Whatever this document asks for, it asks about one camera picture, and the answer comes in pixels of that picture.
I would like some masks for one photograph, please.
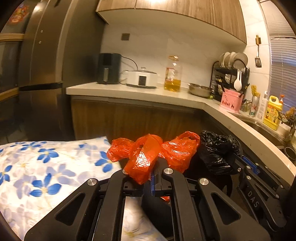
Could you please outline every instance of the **white spoon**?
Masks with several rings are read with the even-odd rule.
[[[237,79],[233,83],[233,87],[237,90],[240,91],[242,89],[242,81],[241,81],[241,71],[238,69],[237,70]]]

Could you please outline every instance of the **refrigerator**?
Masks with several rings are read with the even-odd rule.
[[[20,50],[19,101],[30,141],[74,140],[69,86],[96,81],[105,22],[98,0],[42,0]]]

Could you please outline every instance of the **yellow detergent bottle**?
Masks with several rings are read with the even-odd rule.
[[[271,95],[269,97],[267,111],[263,123],[273,130],[277,130],[280,120],[278,119],[279,111],[283,110],[283,104],[278,97]]]

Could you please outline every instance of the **pink basket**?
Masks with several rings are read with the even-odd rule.
[[[240,93],[225,89],[222,94],[220,106],[227,109],[229,112],[238,113],[242,105],[244,95],[239,97]]]

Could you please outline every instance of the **silver bolt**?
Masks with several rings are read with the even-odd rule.
[[[172,174],[173,173],[173,169],[171,169],[171,168],[166,168],[166,169],[164,169],[163,170],[163,172],[165,173],[165,174]]]
[[[88,179],[87,184],[90,186],[96,185],[96,179],[94,178]]]
[[[206,178],[201,178],[201,179],[200,179],[200,184],[201,184],[201,185],[208,185],[208,184],[209,184],[209,180],[206,179]]]

